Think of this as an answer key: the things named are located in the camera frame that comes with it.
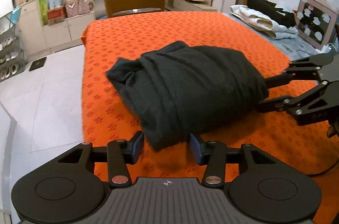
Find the dark grey sweatpants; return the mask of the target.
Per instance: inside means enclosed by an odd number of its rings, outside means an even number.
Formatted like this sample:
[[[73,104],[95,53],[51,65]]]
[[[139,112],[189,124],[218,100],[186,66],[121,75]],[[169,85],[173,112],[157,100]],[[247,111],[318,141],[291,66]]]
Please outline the dark grey sweatpants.
[[[268,97],[264,77],[242,52],[181,41],[119,58],[106,76],[156,151],[224,127]]]

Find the black folded clothes stack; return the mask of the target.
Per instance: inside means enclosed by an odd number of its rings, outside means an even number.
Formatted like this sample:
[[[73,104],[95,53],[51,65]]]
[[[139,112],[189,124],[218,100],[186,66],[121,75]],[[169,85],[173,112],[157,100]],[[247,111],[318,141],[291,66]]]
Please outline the black folded clothes stack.
[[[294,13],[285,11],[283,8],[277,8],[276,4],[267,0],[247,0],[248,8],[261,12],[270,17],[279,25],[287,28],[296,26]]]

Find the orange floral table mat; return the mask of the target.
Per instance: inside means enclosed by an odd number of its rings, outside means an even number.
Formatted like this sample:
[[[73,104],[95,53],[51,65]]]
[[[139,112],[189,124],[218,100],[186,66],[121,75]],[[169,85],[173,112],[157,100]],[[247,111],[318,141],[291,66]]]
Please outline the orange floral table mat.
[[[85,140],[105,146],[140,130],[137,117],[107,80],[118,58],[136,59],[181,40],[189,46],[217,46],[241,51],[265,77],[281,73],[289,58],[255,31],[217,12],[156,12],[96,20],[82,34],[85,66],[82,124]],[[253,144],[304,174],[312,174],[322,192],[316,223],[338,214],[338,138],[328,138],[328,123],[298,126],[284,112],[253,111],[228,127],[206,133],[205,140],[231,147]]]

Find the white folded padded jacket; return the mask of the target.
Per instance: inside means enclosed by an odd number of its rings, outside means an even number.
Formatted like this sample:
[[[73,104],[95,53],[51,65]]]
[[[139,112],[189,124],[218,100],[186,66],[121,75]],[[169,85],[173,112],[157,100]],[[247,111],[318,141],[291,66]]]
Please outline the white folded padded jacket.
[[[298,30],[294,26],[287,28],[284,25],[278,24],[267,15],[257,10],[249,9],[245,5],[232,5],[230,13],[247,25],[266,33],[275,40],[295,39],[298,36]]]

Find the black floor mat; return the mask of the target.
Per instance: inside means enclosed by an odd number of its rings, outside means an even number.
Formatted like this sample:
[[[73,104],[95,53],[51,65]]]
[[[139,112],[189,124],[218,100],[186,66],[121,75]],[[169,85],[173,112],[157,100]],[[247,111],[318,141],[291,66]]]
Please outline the black floor mat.
[[[45,65],[46,60],[47,60],[46,56],[43,57],[43,58],[39,58],[39,59],[34,60],[31,63],[31,66],[29,67],[29,72],[34,71],[34,70],[39,69],[39,68],[42,68]]]

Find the cream low cabinet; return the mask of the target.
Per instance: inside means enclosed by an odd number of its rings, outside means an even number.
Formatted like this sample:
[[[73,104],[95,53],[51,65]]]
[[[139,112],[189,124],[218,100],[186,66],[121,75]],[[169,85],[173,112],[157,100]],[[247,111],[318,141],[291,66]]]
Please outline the cream low cabinet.
[[[210,6],[205,0],[165,0],[167,11],[199,11],[216,12],[217,9]]]

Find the white storage cabinet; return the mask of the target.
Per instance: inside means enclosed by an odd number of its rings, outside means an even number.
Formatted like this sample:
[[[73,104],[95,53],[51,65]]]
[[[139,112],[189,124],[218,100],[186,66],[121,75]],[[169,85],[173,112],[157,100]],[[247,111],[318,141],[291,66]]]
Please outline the white storage cabinet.
[[[43,25],[35,0],[21,5],[17,25],[18,36],[25,55],[34,60],[55,52],[82,44],[81,36],[87,26],[95,20],[94,12],[66,18],[54,25]]]

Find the metal shoe rack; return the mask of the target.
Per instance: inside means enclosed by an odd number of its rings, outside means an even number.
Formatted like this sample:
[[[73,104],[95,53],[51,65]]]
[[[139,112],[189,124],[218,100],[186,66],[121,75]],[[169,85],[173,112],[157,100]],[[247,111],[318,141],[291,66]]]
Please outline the metal shoe rack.
[[[27,64],[17,29],[20,16],[21,7],[1,17],[1,82],[22,73]]]

